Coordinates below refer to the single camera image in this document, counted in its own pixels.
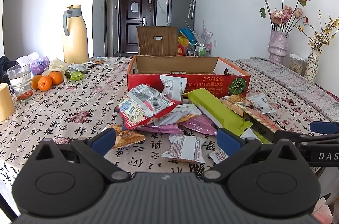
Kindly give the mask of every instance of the water glass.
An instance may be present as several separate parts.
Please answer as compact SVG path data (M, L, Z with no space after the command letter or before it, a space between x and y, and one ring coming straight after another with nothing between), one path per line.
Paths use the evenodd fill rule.
M7 75L19 102L24 103L33 97L29 63L18 64L7 69Z

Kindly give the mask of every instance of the yellow thermos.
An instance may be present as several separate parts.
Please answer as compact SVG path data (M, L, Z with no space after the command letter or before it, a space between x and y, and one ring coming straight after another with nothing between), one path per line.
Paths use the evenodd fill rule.
M71 5L63 15L62 42L64 60L68 64L88 61L87 28L81 5Z

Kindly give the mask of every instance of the refrigerator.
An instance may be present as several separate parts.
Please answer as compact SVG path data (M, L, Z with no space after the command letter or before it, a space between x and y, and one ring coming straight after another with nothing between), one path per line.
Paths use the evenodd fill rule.
M194 30L194 15L192 19L192 9L189 15L189 5L191 0L168 0L167 3L167 26L181 28L189 27Z

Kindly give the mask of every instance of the table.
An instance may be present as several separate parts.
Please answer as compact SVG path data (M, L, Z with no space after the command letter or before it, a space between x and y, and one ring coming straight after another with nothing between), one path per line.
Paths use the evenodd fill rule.
M35 91L34 97L25 104L13 97L15 112L0 123L0 177L9 191L42 139L69 143L80 136L91 138L107 125L122 123L115 107L127 93L126 71L132 58L103 59L106 62L92 68L82 81L63 83L48 92ZM311 121L327 121L312 106L273 80L238 61L235 63L251 74L249 95L266 94L270 105L277 110L268 116L282 129L310 134ZM168 134L147 132L143 132L145 141L110 150L105 158L129 173L191 171L201 175L214 165L208 153L218 149L216 138L182 129L185 135L206 140L202 147L206 164L162 158L170 146Z

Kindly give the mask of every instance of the vase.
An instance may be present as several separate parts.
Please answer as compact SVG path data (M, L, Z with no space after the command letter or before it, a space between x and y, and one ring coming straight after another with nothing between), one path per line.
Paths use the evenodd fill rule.
M270 52L268 57L275 63L282 64L284 57L287 55L287 43L289 35L281 31L271 30L270 42L267 51Z
M319 67L319 51L312 49L312 53L308 57L305 78L310 81L311 84L316 82L316 77Z

